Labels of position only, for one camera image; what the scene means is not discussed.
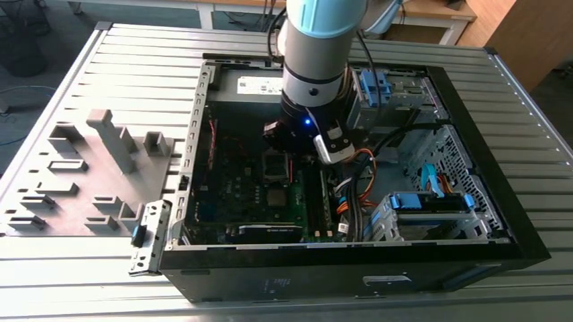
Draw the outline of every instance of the sticker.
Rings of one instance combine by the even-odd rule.
[[[284,90],[282,77],[242,76],[238,79],[238,94],[281,95]]]
[[[348,225],[348,224],[345,224],[345,223],[340,223],[340,224],[338,224],[338,231],[340,231],[341,233],[349,233],[349,225]]]
[[[362,281],[366,286],[372,286],[369,283],[412,282],[412,279],[406,275],[364,276]]]
[[[453,15],[452,19],[453,20],[469,20],[469,21],[472,21],[473,17],[464,17],[462,15]]]

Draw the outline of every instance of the blue cable clip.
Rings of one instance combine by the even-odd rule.
[[[422,178],[420,188],[425,190],[428,181],[430,181],[432,191],[438,195],[438,198],[444,198],[444,191],[440,189],[438,184],[438,173],[436,172],[436,167],[430,163],[425,163],[422,166]]]
[[[377,76],[382,102],[378,102],[377,80],[374,79],[374,73],[369,70],[365,70],[360,74],[360,82],[368,96],[368,104],[370,107],[382,107],[388,104],[388,101],[393,96],[393,86],[386,80],[386,74],[384,72],[377,72]]]
[[[466,205],[469,209],[473,209],[476,207],[476,201],[475,198],[470,194],[465,194],[464,195],[464,200],[466,201]]]

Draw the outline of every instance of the aluminum extrusion table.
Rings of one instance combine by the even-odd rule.
[[[114,122],[133,135],[158,129],[175,138],[173,170],[181,163],[194,86],[203,52],[263,54],[263,34],[101,23],[46,111],[0,180],[6,192],[27,180],[27,162],[46,149],[51,127],[74,122],[90,108],[106,106]],[[442,66],[552,259],[445,294],[380,299],[325,299],[275,303],[187,302],[167,279],[130,278],[127,237],[0,237],[0,317],[98,321],[377,319],[393,321],[571,321],[573,317],[573,162],[557,134],[497,55],[481,48],[369,42],[377,62]],[[360,45],[352,60],[364,60]],[[166,199],[178,184],[170,175]]]

